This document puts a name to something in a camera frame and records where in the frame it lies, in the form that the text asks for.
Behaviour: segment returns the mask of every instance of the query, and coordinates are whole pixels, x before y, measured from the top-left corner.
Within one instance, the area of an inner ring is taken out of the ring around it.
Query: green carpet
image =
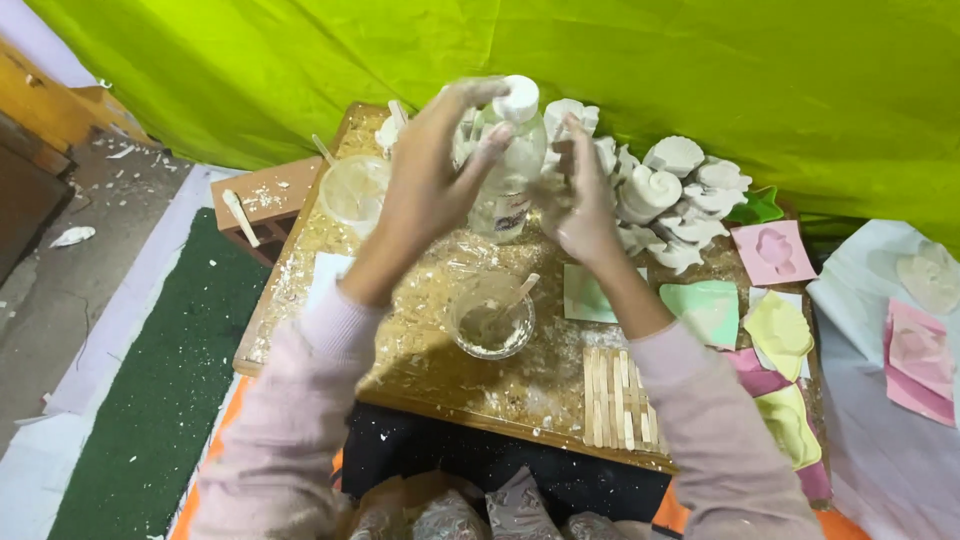
[[[212,209],[197,213],[180,260],[97,413],[48,540],[165,533],[269,275],[217,231]]]

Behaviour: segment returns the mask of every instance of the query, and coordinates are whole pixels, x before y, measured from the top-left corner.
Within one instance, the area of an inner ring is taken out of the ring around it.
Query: glue bottle
[[[530,209],[525,189],[540,176],[546,157],[546,129],[538,111],[540,89],[522,75],[504,80],[510,86],[510,95],[494,98],[477,120],[483,132],[509,121],[514,124],[514,138],[480,186],[467,216],[469,228],[494,244],[508,242],[523,232]]]

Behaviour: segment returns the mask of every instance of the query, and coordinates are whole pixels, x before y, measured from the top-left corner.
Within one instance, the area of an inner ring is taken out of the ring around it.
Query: pink long-sleeve shirt
[[[193,540],[333,537],[331,461],[386,312],[331,286],[318,307],[277,328],[223,454],[201,471]],[[631,341],[630,356],[681,470],[685,538],[823,538],[789,459],[724,358],[680,323]]]

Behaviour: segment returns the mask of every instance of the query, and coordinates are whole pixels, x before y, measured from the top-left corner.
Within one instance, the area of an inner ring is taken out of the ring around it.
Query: green backdrop
[[[949,0],[27,0],[149,133],[255,169],[353,100],[521,73],[645,150],[687,135],[801,210],[904,219],[960,254]]]

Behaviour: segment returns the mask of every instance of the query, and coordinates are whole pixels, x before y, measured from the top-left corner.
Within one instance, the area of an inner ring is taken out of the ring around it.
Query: bottle label
[[[504,233],[522,228],[529,209],[530,199],[527,199],[526,193],[511,193],[497,197],[496,207],[493,210],[493,230]]]

